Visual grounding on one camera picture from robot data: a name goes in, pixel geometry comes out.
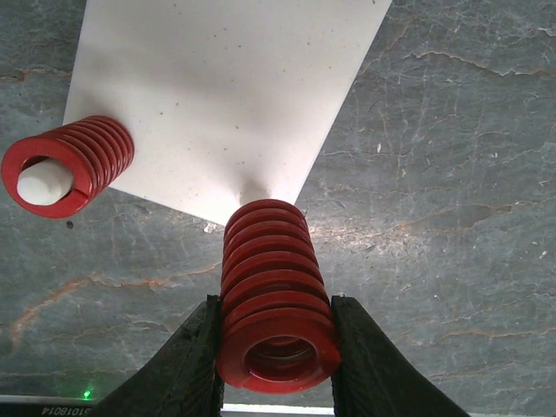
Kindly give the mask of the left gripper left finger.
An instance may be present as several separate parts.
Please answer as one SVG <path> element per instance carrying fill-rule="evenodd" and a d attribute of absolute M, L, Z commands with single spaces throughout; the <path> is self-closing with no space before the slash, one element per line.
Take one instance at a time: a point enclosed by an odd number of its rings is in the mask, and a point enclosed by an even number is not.
<path fill-rule="evenodd" d="M 220 300 L 209 295 L 139 371 L 92 416 L 219 416 L 224 382 L 216 371 Z"/>

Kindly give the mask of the red large spring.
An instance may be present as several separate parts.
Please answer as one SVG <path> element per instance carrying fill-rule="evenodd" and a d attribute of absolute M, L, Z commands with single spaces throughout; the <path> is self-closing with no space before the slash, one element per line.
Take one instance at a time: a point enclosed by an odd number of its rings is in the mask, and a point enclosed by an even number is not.
<path fill-rule="evenodd" d="M 257 200 L 232 214 L 220 300 L 216 366 L 230 386 L 294 394 L 340 366 L 330 300 L 307 222 L 294 205 Z"/>
<path fill-rule="evenodd" d="M 74 215 L 103 192 L 134 158 L 132 137 L 118 121 L 88 116 L 12 144 L 1 176 L 11 198 L 34 215 Z"/>

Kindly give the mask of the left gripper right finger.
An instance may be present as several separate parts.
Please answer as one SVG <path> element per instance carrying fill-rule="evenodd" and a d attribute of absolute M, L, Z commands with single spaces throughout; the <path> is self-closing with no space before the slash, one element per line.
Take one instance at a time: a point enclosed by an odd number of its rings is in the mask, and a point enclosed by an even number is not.
<path fill-rule="evenodd" d="M 354 298 L 331 300 L 341 365 L 332 375 L 336 416 L 466 416 L 425 378 Z"/>

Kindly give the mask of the white peg base plate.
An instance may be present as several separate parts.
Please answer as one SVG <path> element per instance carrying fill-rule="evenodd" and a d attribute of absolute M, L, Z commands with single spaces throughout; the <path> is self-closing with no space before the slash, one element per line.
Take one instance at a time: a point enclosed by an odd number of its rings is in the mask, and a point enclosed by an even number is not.
<path fill-rule="evenodd" d="M 107 188 L 210 222 L 294 203 L 389 6 L 89 1 L 60 127 L 118 121 L 135 152 Z"/>

